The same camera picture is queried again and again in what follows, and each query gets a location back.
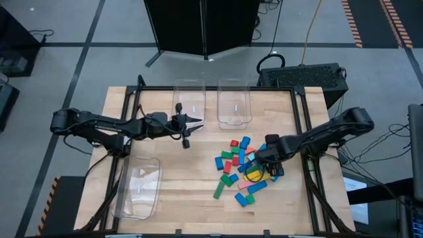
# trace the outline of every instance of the wooden tabletop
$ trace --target wooden tabletop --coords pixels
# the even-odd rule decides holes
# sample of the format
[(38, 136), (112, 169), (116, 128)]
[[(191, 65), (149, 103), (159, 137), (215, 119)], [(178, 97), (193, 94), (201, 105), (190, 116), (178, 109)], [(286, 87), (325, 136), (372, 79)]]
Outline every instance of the wooden tabletop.
[[(119, 118), (125, 87), (110, 87), (103, 115)], [(313, 127), (328, 121), (321, 88), (306, 88), (307, 103)], [(232, 139), (251, 138), (250, 146), (259, 148), (266, 134), (296, 134), (291, 98), (288, 92), (251, 91), (252, 121), (242, 130), (222, 130), (216, 116), (216, 91), (206, 93), (206, 125), (190, 137), (189, 149), (170, 137), (135, 141), (131, 156), (155, 157), (161, 162), (163, 177), (155, 214), (147, 220), (121, 219), (120, 233), (175, 233), (183, 234), (263, 234), (269, 229), (273, 235), (313, 234), (307, 194), (297, 154), (283, 163), (285, 175), (255, 193), (255, 204), (242, 208), (234, 199), (240, 192), (236, 186), (224, 188), (219, 200), (213, 198), (222, 175), (216, 170), (214, 157), (222, 150), (230, 150)], [(142, 91), (140, 103), (146, 113), (166, 112), (171, 115), (172, 91)], [(93, 151), (91, 165), (104, 154), (103, 148)], [(328, 153), (337, 155), (335, 150)], [(96, 212), (106, 192), (111, 158), (99, 164), (89, 175), (79, 206), (75, 229), (84, 226)], [(350, 228), (355, 230), (350, 205), (338, 161), (323, 157), (321, 172), (329, 204)], [(231, 173), (237, 172), (233, 167)], [(323, 218), (316, 200), (320, 230)]]

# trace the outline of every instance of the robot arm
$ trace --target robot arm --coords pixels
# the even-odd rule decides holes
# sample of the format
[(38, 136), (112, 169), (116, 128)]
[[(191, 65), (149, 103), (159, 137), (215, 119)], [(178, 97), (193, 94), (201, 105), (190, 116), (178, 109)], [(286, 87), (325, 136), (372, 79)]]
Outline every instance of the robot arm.
[(282, 162), (291, 159), (298, 151), (307, 149), (311, 156), (321, 157), (332, 143), (345, 143), (344, 136), (360, 136), (370, 132), (374, 123), (363, 108), (350, 108), (339, 116), (298, 136), (270, 134), (265, 137), (267, 149), (254, 156), (272, 176), (283, 175)]
[[(181, 114), (180, 103), (176, 104), (175, 110), (176, 115), (167, 121), (164, 112), (146, 114), (140, 119), (120, 120), (75, 108), (63, 109), (53, 113), (50, 131), (59, 136), (74, 135), (87, 139), (89, 143), (102, 144), (104, 148), (111, 150), (113, 155), (119, 156), (128, 155), (126, 142), (129, 139), (143, 140), (179, 135), (180, 137), (175, 139), (182, 138), (182, 146), (187, 149), (190, 147), (187, 137), (201, 126), (187, 129), (186, 123), (201, 120)], [(118, 133), (108, 135), (100, 130)]]

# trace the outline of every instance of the black equipment box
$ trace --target black equipment box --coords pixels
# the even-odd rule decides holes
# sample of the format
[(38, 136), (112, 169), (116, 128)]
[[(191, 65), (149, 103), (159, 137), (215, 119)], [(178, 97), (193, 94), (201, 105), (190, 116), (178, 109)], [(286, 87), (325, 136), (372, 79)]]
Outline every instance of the black equipment box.
[(257, 86), (322, 87), (327, 108), (348, 90), (342, 68), (337, 63), (262, 69)]

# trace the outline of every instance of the clear plastic bin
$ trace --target clear plastic bin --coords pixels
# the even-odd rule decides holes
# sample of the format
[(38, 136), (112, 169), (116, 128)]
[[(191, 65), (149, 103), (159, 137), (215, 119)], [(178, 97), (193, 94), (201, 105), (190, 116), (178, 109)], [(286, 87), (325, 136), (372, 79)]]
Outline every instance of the clear plastic bin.
[(157, 209), (162, 170), (156, 158), (124, 159), (118, 193), (112, 204), (117, 218), (148, 219)]
[(244, 129), (252, 120), (247, 80), (220, 79), (217, 88), (217, 120), (222, 129)]
[(206, 120), (206, 83), (202, 79), (179, 79), (174, 82), (172, 109), (182, 103), (182, 113), (201, 122), (187, 123), (187, 127), (204, 125)]

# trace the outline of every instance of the wooden block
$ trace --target wooden block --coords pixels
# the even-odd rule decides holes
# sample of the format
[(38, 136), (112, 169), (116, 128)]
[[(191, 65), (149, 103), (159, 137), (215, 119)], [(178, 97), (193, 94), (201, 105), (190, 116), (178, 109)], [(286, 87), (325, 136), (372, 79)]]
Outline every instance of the wooden block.
[(216, 157), (216, 158), (214, 158), (214, 160), (216, 162), (216, 167), (217, 167), (218, 171), (219, 170), (222, 170), (223, 169), (223, 161), (222, 161), (222, 158), (221, 157)]
[(214, 195), (213, 195), (214, 198), (219, 199), (220, 194), (222, 194), (224, 186), (225, 186), (225, 184), (223, 182), (219, 182), (219, 184), (216, 188), (216, 191), (214, 191)]
[(247, 168), (245, 172), (247, 174), (250, 174), (250, 173), (257, 171), (257, 170), (258, 170), (258, 167), (255, 165), (255, 166), (251, 166), (251, 167)]
[(245, 207), (249, 203), (249, 201), (244, 198), (244, 196), (239, 192), (237, 193), (237, 195), (235, 195), (235, 199), (239, 202), (242, 207)]
[(239, 145), (239, 142), (237, 141), (237, 140), (232, 140), (231, 141), (231, 147), (238, 147), (238, 145)]
[(238, 172), (243, 173), (247, 168), (249, 168), (252, 165), (251, 162), (247, 162), (240, 167), (238, 167)]
[(232, 159), (233, 154), (231, 152), (222, 151), (222, 159)]
[(253, 204), (253, 203), (256, 202), (256, 200), (254, 199), (254, 196), (252, 194), (248, 194), (245, 198), (247, 199), (247, 202), (249, 204)]
[(223, 183), (226, 184), (226, 186), (228, 186), (229, 188), (232, 186), (233, 182), (231, 181), (231, 179), (227, 176), (227, 175), (222, 175), (220, 177), (220, 180), (222, 180)]
[(239, 157), (234, 156), (232, 159), (232, 166), (238, 166), (239, 165)]
[(243, 165), (244, 164), (244, 156), (245, 156), (245, 150), (244, 149), (240, 149), (239, 150), (239, 164)]
[(245, 142), (243, 142), (243, 141), (239, 144), (239, 147), (240, 147), (241, 149), (246, 149), (246, 148), (247, 148), (247, 146), (248, 146), (248, 144), (247, 144), (247, 143), (245, 143)]
[(259, 191), (260, 189), (263, 189), (263, 188), (266, 188), (266, 187), (267, 187), (267, 182), (261, 181), (261, 182), (258, 182), (256, 184), (252, 185), (252, 186), (249, 186), (247, 188), (247, 190), (248, 190), (249, 193), (253, 194), (253, 193)]
[(260, 149), (258, 149), (258, 150), (263, 150), (263, 149), (266, 149), (266, 148), (267, 148), (266, 143), (263, 143), (262, 146), (260, 146)]
[(245, 142), (247, 145), (250, 144), (251, 139), (248, 136), (244, 136), (242, 142)]
[(241, 190), (241, 189), (244, 189), (244, 188), (248, 188), (249, 186), (252, 186), (254, 184), (256, 184), (256, 183), (250, 182), (250, 181), (241, 182), (241, 183), (238, 184), (238, 189)]
[(251, 148), (251, 147), (248, 147), (246, 150), (245, 150), (245, 154), (246, 155), (248, 155), (249, 153), (252, 153), (252, 152), (254, 152), (254, 151), (256, 151), (255, 149), (253, 149), (253, 148)]
[(225, 168), (223, 169), (223, 172), (225, 174), (229, 174), (231, 172), (231, 166), (232, 166), (232, 162), (226, 161), (225, 162)]
[(232, 147), (232, 153), (239, 154), (239, 148), (238, 147)]
[(237, 174), (233, 174), (233, 175), (229, 176), (229, 178), (231, 179), (232, 182), (238, 181), (238, 175)]
[(254, 159), (256, 159), (256, 157), (254, 156), (254, 153), (249, 154), (247, 158), (249, 158), (249, 161), (253, 161)]
[(252, 173), (247, 173), (247, 175), (244, 175), (244, 181), (248, 181), (248, 179), (247, 179), (247, 176), (249, 177), (249, 179), (255, 179), (256, 177), (259, 177), (260, 176), (260, 171), (254, 171), (254, 172), (252, 172)]

